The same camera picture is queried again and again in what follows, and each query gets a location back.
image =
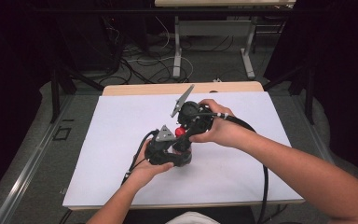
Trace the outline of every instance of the table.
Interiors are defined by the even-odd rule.
[[[170,113],[175,99],[190,85],[106,87],[62,205],[72,210],[97,209],[104,205],[119,188],[145,134],[164,124],[170,129],[177,127]],[[290,146],[269,95],[260,83],[195,83],[187,100],[197,102],[204,98],[214,98],[229,106],[258,133]],[[214,143],[193,144],[192,147],[192,162],[156,176],[137,193],[131,208],[261,203],[264,186],[261,163],[246,153],[225,150]],[[303,202],[272,172],[269,172],[268,200],[271,203]]]
[[[259,7],[293,5],[296,0],[156,0],[157,7]],[[247,36],[245,48],[241,49],[241,57],[245,72],[249,79],[255,79],[249,51],[255,35],[257,18],[250,21],[180,21],[175,17],[175,57],[173,77],[180,76],[182,49],[180,35],[236,35]]]

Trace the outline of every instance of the white paper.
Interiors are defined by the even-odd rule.
[[[63,206],[102,206],[120,187],[142,139],[162,125],[174,132],[171,118],[180,94],[101,96],[84,141]],[[266,92],[192,93],[188,101],[213,98],[231,108],[259,134],[290,146]],[[193,159],[157,175],[135,196],[132,205],[251,203],[263,196],[262,164],[237,149],[215,143],[192,144]],[[301,200],[269,172],[269,201]]]

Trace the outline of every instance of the black curtain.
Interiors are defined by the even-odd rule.
[[[48,69],[33,45],[26,15],[0,1],[0,180],[16,155],[41,102]]]
[[[276,80],[313,60],[314,94],[330,123],[330,148],[358,166],[358,1],[297,0],[295,7],[328,13],[289,19],[265,77]]]

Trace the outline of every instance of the table leg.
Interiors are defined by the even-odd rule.
[[[175,59],[173,62],[172,77],[180,77],[180,65],[182,59],[182,49],[180,48],[180,34],[179,34],[179,18],[175,17]]]
[[[252,22],[251,22],[251,25],[249,26],[249,32],[248,32],[247,39],[246,39],[246,47],[245,47],[245,49],[241,49],[241,55],[242,55],[242,59],[243,59],[243,64],[245,66],[246,76],[251,80],[255,79],[255,72],[253,70],[251,60],[249,58],[249,52],[252,47],[253,37],[255,35],[256,23],[257,23],[257,18],[252,17]]]

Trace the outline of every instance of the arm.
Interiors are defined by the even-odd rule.
[[[213,112],[232,112],[204,100]],[[358,223],[358,179],[310,154],[281,145],[237,124],[215,119],[207,133],[192,142],[215,142],[246,152],[266,165],[308,202],[331,217],[332,223]]]
[[[152,165],[145,158],[146,141],[135,164],[139,165],[132,171],[127,181],[116,191],[109,201],[88,221],[88,224],[122,223],[130,209],[135,194],[150,182],[157,174],[168,171],[173,167],[171,162],[162,165]]]

